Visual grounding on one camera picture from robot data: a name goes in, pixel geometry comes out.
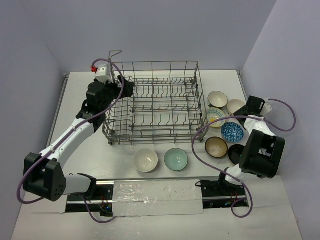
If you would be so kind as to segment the blue inside red patterned bowl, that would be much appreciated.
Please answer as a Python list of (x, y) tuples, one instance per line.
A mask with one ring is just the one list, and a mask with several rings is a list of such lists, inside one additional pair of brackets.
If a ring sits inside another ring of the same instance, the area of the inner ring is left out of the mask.
[(238, 143), (244, 138), (243, 128), (235, 122), (226, 122), (221, 127), (222, 138), (231, 143)]

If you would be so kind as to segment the dark teal white bowl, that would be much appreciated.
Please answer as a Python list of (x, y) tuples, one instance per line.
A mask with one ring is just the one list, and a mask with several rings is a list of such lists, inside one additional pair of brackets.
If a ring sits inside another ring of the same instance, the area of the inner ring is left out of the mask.
[(207, 100), (210, 108), (223, 109), (228, 104), (228, 97), (221, 91), (211, 92)]

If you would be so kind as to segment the yellow dotted bowl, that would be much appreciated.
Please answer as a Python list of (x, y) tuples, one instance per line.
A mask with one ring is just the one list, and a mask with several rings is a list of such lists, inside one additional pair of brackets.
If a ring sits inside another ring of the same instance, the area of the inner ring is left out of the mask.
[[(214, 122), (218, 119), (225, 118), (226, 116), (225, 116), (225, 113), (221, 109), (218, 109), (215, 107), (210, 107), (207, 109), (205, 117), (206, 117), (205, 123), (207, 124), (207, 123)], [(226, 120), (224, 119), (224, 120), (221, 120), (221, 121), (218, 121), (218, 122), (211, 124), (210, 127), (220, 129), (225, 124), (225, 122), (226, 122)]]

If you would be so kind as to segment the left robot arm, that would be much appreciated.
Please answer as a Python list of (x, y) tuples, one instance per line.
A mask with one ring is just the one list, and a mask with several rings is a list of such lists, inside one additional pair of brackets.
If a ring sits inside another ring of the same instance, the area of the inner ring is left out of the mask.
[(98, 193), (97, 179), (84, 174), (66, 175), (63, 166), (106, 119), (106, 112), (122, 98), (130, 98), (134, 83), (118, 76), (119, 82), (95, 79), (86, 92), (81, 110), (75, 120), (54, 143), (40, 153), (29, 153), (24, 159), (23, 178), (19, 190), (37, 195), (39, 200), (57, 201), (63, 195), (79, 193), (93, 199)]

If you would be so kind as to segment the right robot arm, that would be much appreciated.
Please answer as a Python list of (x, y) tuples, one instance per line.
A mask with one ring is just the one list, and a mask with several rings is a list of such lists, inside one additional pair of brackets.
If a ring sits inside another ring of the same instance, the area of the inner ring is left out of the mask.
[(260, 179), (272, 179), (278, 172), (286, 141), (276, 136), (267, 126), (261, 115), (266, 101), (250, 96), (242, 108), (233, 115), (249, 134), (246, 145), (239, 157), (239, 163), (220, 173), (217, 183), (218, 192), (229, 195), (236, 187), (241, 186), (247, 176), (254, 175)]

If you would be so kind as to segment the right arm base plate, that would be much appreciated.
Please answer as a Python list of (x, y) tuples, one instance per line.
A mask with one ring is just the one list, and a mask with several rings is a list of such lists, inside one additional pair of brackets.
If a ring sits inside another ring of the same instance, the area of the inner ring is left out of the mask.
[(243, 186), (227, 186), (219, 180), (199, 180), (195, 186), (201, 189), (204, 209), (249, 206)]

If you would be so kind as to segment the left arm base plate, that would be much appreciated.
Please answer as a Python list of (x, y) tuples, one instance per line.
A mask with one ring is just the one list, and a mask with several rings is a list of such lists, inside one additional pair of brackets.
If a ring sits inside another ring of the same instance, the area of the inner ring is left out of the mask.
[(72, 193), (67, 196), (66, 213), (87, 213), (87, 207), (82, 197), (86, 200), (90, 212), (99, 214), (100, 217), (113, 217), (114, 181), (98, 181), (96, 189), (91, 196), (84, 193)]

